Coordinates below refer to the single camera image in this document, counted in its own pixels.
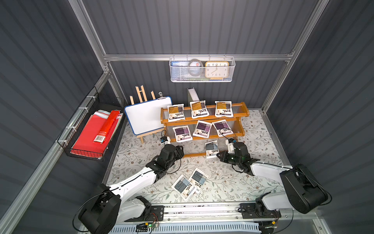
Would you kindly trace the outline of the blue-grey coffee bag back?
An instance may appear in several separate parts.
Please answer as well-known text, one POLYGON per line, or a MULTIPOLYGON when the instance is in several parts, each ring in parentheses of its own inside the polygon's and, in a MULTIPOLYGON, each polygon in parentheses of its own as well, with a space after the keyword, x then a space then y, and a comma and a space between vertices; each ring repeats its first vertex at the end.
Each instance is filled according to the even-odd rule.
POLYGON ((217 140, 207 142, 205 144, 205 147, 206 147, 206 159, 213 159, 217 157, 217 154, 219 153, 217 140))

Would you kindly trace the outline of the blue-grey coffee bag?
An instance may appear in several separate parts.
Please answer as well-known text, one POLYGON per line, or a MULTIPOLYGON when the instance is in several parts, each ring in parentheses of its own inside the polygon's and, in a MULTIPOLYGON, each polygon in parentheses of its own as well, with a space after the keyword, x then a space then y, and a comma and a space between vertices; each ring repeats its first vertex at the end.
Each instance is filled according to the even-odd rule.
POLYGON ((205 144, 205 147, 206 147, 206 159, 213 159, 217 157, 217 154, 219 153, 217 140, 207 142, 205 144))
POLYGON ((196 193, 200 193, 202 186, 209 178, 209 175, 196 168, 190 176, 189 181, 196 187, 196 193))
POLYGON ((184 175, 181 175, 172 185, 172 189, 176 191, 184 201, 188 201, 197 190, 184 175))

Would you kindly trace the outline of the purple coffee bag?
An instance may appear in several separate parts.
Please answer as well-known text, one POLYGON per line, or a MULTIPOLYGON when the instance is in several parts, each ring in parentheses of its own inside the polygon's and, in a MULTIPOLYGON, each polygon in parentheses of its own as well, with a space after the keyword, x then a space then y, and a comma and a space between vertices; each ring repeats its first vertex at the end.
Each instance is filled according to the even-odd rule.
POLYGON ((224 137, 233 134, 233 130, 229 127, 226 120, 213 122, 212 125, 216 129, 218 137, 224 137))
POLYGON ((192 135, 195 137, 209 138, 211 128, 212 123, 206 121, 198 121, 192 135))
POLYGON ((190 129, 187 125, 173 127, 173 131, 177 142, 186 142, 193 140, 190 129))

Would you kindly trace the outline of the orange wooden three-tier shelf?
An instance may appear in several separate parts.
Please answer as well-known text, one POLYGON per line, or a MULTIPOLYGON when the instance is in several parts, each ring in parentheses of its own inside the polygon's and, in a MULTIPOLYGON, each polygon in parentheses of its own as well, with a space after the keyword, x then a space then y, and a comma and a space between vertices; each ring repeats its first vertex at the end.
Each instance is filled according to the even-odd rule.
POLYGON ((245 103, 234 103, 231 108, 223 104, 208 105, 208 116, 192 118, 192 109, 184 108, 184 119, 169 121, 167 108, 161 108, 161 123, 164 133, 171 142, 192 143, 193 141, 211 142, 219 138, 233 138, 245 136, 242 118, 249 116, 245 103))

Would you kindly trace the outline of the blue-grey coffee bag front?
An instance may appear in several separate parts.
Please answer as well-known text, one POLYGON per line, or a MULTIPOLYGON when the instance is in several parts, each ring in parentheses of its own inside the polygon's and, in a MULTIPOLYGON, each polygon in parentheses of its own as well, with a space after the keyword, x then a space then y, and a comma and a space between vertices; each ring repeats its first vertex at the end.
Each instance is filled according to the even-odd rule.
POLYGON ((172 185, 172 189, 176 191, 184 201, 188 201, 197 190, 184 175, 181 175, 172 185))

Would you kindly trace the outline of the yellow coffee bag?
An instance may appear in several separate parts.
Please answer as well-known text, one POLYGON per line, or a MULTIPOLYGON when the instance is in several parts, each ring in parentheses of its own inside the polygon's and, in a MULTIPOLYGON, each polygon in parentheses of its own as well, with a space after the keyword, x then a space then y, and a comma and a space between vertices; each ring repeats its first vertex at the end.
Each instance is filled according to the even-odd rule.
POLYGON ((168 106, 168 121, 181 121, 185 120, 184 104, 176 104, 168 106))
POLYGON ((233 117, 232 102, 231 101, 215 101, 215 117, 233 117))
POLYGON ((190 102, 191 117, 193 119, 209 116, 209 111, 206 107, 206 101, 193 101, 190 102))

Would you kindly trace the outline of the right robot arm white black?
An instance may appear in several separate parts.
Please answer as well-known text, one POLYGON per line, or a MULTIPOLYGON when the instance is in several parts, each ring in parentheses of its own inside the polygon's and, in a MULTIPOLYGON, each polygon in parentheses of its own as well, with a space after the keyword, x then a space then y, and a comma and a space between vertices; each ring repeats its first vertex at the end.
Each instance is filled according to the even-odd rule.
POLYGON ((293 209, 306 214, 318 206, 332 201, 331 194, 323 188, 306 166, 279 166, 252 158, 243 142, 226 141, 228 150, 216 154, 223 163, 239 168, 237 172, 265 177, 283 186, 283 192, 267 192, 256 198, 255 211, 259 216, 282 209, 293 209))

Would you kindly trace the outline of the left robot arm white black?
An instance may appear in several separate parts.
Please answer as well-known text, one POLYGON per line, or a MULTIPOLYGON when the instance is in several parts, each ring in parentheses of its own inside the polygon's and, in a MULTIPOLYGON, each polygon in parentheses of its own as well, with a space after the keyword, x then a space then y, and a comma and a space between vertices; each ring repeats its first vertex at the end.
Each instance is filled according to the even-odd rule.
POLYGON ((151 203, 142 196, 128 199, 164 177, 184 155, 183 146, 166 144, 137 174, 112 186, 98 185, 95 195, 81 205, 75 217, 91 234, 107 234, 116 224, 146 218, 151 213, 151 203))

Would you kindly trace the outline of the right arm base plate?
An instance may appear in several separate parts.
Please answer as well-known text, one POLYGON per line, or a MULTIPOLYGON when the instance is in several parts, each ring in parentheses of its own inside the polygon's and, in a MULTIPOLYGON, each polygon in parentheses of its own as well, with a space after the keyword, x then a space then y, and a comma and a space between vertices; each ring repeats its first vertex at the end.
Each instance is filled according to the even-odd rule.
POLYGON ((238 212, 241 213, 243 219, 256 219, 256 218, 275 218, 281 217, 280 211, 268 210, 259 203, 240 203, 238 212))

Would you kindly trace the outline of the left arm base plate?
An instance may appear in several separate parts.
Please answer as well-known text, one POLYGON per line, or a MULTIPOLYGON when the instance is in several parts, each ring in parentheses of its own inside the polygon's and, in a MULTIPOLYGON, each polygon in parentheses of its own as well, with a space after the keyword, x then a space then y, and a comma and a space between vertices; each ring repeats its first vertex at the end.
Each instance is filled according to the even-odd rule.
POLYGON ((164 218, 164 209, 165 207, 162 205, 152 205, 150 207, 146 207, 145 211, 142 213, 140 217, 131 218, 126 220, 125 222, 151 222, 151 221, 163 221, 164 218))

